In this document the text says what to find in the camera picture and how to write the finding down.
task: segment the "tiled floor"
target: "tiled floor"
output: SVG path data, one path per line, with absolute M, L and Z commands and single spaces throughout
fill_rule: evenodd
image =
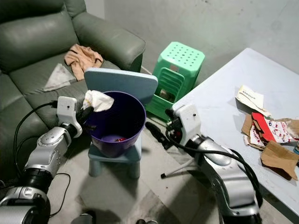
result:
M 161 224 L 218 224 L 220 219 L 215 198 L 207 179 L 196 166 L 191 165 L 188 170 L 193 170 L 191 173 L 200 182 L 186 169 L 173 177 L 160 178 L 163 172 L 189 158 L 181 155 L 175 147 L 164 151 L 145 129 L 142 132 L 141 176 L 138 180 L 128 178 L 126 165 L 116 163 L 107 163 L 99 177 L 90 177 L 85 149 L 59 170 L 71 175 L 71 183 L 62 210 L 49 223 L 70 223 L 82 211 L 92 209 L 100 224 L 134 224 L 140 218 L 157 220 Z M 67 182 L 64 175 L 54 179 L 48 193 L 51 212 L 59 209 Z M 266 201 L 261 216 L 264 224 L 291 223 Z

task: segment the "purple bucket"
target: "purple bucket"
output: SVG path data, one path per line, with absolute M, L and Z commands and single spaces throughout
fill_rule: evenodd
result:
M 93 144 L 107 157 L 115 158 L 136 142 L 146 121 L 146 112 L 138 99 L 120 91 L 104 92 L 114 99 L 107 111 L 94 112 L 86 121 L 96 126 L 90 131 Z

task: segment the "black cable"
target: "black cable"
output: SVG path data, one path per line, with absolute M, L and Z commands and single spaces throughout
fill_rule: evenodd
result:
M 225 152 L 221 152 L 221 151 L 198 150 L 198 149 L 194 149 L 194 148 L 183 146 L 183 145 L 177 143 L 173 138 L 170 137 L 168 129 L 166 129 L 165 135 L 166 135 L 166 137 L 168 138 L 168 140 L 173 145 L 175 145 L 176 147 L 181 148 L 181 149 L 183 149 L 185 151 L 193 151 L 193 152 L 196 152 L 196 153 L 203 153 L 203 154 L 219 154 L 219 155 L 224 155 L 224 156 L 230 157 L 230 158 L 232 158 L 232 159 L 237 160 L 238 162 L 240 162 L 245 167 L 246 173 L 249 174 L 248 178 L 249 178 L 249 180 L 250 180 L 250 182 L 251 182 L 254 190 L 256 191 L 256 199 L 257 199 L 258 206 L 259 207 L 262 206 L 262 204 L 263 204 L 263 197 L 262 197 L 262 194 L 261 194 L 260 189 L 259 189 L 259 183 L 258 183 L 256 174 L 254 173 L 254 171 L 251 168 L 251 166 L 248 165 L 248 163 L 246 163 L 245 160 L 242 157 L 239 158 L 239 157 L 237 157 L 235 155 L 232 155 L 230 153 L 225 153 Z
M 58 174 L 56 174 L 56 175 L 66 175 L 66 176 L 68 176 L 68 177 L 69 177 L 69 183 L 67 184 L 67 187 L 66 187 L 66 189 L 65 189 L 64 197 L 63 197 L 63 199 L 62 199 L 62 203 L 61 203 L 60 208 L 58 209 L 57 212 L 54 212 L 53 214 L 50 214 L 50 218 L 52 218 L 52 217 L 55 216 L 58 212 L 60 212 L 60 210 L 61 210 L 61 208 L 62 208 L 62 206 L 63 206 L 63 204 L 64 204 L 64 199 L 65 199 L 65 195 L 66 195 L 67 189 L 69 188 L 69 185 L 70 185 L 70 183 L 71 183 L 71 176 L 70 176 L 69 174 L 67 174 L 67 173 L 58 173 Z
M 44 107 L 44 106 L 53 106 L 53 107 L 56 107 L 57 108 L 57 100 L 56 101 L 52 101 L 52 102 L 49 102 L 49 103 L 46 103 L 46 104 L 42 104 L 40 106 L 38 106 L 37 108 L 33 109 L 32 111 L 30 111 L 28 114 L 26 114 L 25 117 L 23 117 L 23 119 L 19 122 L 16 130 L 15 130 L 15 133 L 14 133 L 14 145 L 13 145 L 13 156 L 15 157 L 15 153 L 16 153 L 16 150 L 17 150 L 17 139 L 18 139 L 18 133 L 19 133 L 19 129 L 21 127 L 21 125 L 23 124 L 23 122 L 31 115 L 33 114 L 35 111 L 37 111 L 38 109 Z
M 27 138 L 23 139 L 19 143 L 19 145 L 17 147 L 17 150 L 15 152 L 15 155 L 14 155 L 14 166 L 15 166 L 17 172 L 18 172 L 18 176 L 19 177 L 21 176 L 21 170 L 20 170 L 20 167 L 19 167 L 19 164 L 18 164 L 18 154 L 19 154 L 19 151 L 22 148 L 22 145 L 24 144 L 24 142 L 26 142 L 27 140 L 32 139 L 32 138 L 39 138 L 39 136 L 31 136 L 31 137 L 27 137 Z

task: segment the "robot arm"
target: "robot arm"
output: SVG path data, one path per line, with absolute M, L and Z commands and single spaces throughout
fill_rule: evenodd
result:
M 172 113 L 167 132 L 170 131 L 170 137 L 177 143 L 201 152 L 220 151 L 233 155 L 231 150 L 201 135 L 200 119 L 194 105 L 182 106 Z M 254 187 L 241 163 L 221 154 L 188 153 L 211 182 L 225 223 L 262 223 Z
M 29 156 L 20 181 L 0 202 L 0 224 L 48 222 L 49 186 L 59 169 L 61 156 L 65 154 L 72 138 L 82 133 L 82 128 L 76 121 L 76 103 L 74 98 L 58 98 L 59 126 L 37 140 L 37 146 Z

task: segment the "white table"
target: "white table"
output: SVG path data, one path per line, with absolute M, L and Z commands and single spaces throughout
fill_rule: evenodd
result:
M 293 217 L 299 216 L 299 182 L 287 181 L 262 167 L 261 152 L 244 144 L 241 128 L 246 110 L 250 111 L 235 100 L 243 84 L 264 95 L 264 108 L 273 118 L 299 116 L 299 75 L 249 48 L 175 103 L 173 109 L 195 104 L 202 133 L 238 151 L 259 182 L 293 212 Z

